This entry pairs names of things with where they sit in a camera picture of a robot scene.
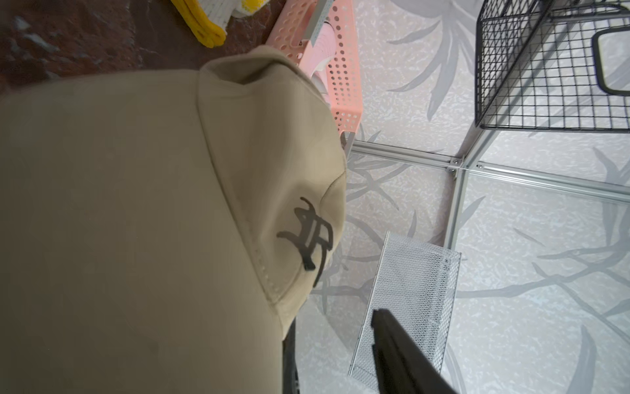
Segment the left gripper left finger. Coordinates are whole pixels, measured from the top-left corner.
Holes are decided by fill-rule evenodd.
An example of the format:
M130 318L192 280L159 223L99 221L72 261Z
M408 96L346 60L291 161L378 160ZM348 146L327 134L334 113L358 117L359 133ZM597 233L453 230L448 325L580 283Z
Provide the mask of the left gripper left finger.
M282 343L282 393L300 394L300 380L295 359L296 320Z

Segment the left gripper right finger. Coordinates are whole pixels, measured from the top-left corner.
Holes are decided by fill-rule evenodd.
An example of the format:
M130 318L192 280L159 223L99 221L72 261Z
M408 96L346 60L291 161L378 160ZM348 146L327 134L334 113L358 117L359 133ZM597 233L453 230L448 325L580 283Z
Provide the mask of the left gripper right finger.
M371 327L380 393L455 394L390 310L374 310Z

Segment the beige baseball cap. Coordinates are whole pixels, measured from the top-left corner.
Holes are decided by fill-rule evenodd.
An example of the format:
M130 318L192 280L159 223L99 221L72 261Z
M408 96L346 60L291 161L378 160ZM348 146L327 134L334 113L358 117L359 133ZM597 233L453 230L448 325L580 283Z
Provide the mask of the beige baseball cap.
M331 109L266 46L1 98L1 390L282 393L345 221Z

